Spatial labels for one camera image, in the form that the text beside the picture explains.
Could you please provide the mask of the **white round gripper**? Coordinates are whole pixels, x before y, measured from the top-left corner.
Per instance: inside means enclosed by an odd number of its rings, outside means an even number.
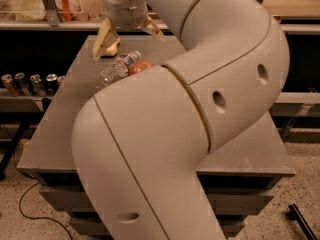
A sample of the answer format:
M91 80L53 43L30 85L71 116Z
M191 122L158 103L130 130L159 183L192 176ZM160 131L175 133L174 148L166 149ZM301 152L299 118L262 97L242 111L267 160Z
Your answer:
M148 9L145 0L104 0L105 18L99 28L96 41L92 48L92 56L98 61L102 53L117 40L120 40L116 32L116 27L123 29L134 29L140 27L141 30L164 40L165 36L155 21L147 15Z

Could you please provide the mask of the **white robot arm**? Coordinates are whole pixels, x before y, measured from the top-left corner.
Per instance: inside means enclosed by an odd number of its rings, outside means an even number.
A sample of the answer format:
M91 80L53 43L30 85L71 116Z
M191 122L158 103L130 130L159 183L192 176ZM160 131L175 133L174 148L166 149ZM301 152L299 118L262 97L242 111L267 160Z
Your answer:
M279 96L289 49L255 0L145 0L184 53L95 94L72 155L113 240L220 240L196 174Z

